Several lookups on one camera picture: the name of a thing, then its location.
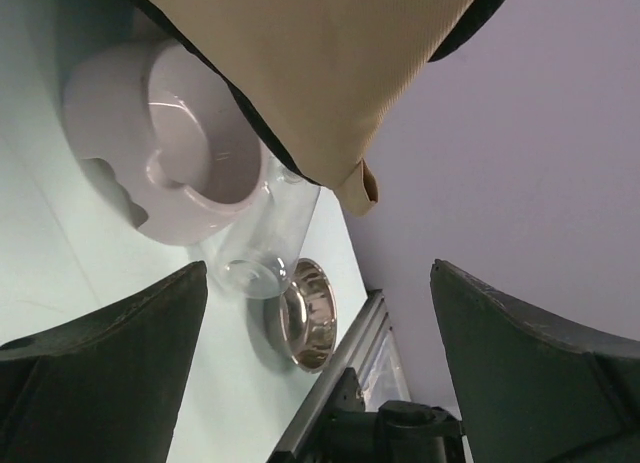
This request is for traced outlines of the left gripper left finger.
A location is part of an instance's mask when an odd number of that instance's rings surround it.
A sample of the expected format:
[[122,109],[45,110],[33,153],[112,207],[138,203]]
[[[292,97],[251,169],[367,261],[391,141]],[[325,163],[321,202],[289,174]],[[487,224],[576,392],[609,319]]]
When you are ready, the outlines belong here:
[[1,347],[4,462],[164,462],[208,289],[193,262]]

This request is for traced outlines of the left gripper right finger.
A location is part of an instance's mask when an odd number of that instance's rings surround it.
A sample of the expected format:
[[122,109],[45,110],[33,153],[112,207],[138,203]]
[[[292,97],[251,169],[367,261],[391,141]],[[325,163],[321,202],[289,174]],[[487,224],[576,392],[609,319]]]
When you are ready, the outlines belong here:
[[638,341],[519,300],[444,260],[430,279],[474,461],[638,461]]

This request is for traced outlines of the beige pet tent fabric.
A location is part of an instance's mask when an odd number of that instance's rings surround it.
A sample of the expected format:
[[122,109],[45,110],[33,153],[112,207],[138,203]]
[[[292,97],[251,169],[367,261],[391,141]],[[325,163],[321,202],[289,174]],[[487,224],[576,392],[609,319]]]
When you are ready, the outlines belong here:
[[356,216],[378,201],[366,151],[423,66],[506,0],[131,0],[223,78],[291,171]]

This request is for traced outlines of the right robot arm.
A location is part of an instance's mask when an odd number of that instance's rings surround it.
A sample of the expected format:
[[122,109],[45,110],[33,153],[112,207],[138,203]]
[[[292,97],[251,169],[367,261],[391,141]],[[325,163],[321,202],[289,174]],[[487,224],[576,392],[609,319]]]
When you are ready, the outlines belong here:
[[356,371],[344,370],[302,446],[289,462],[466,460],[462,422],[447,410],[389,400],[365,409]]

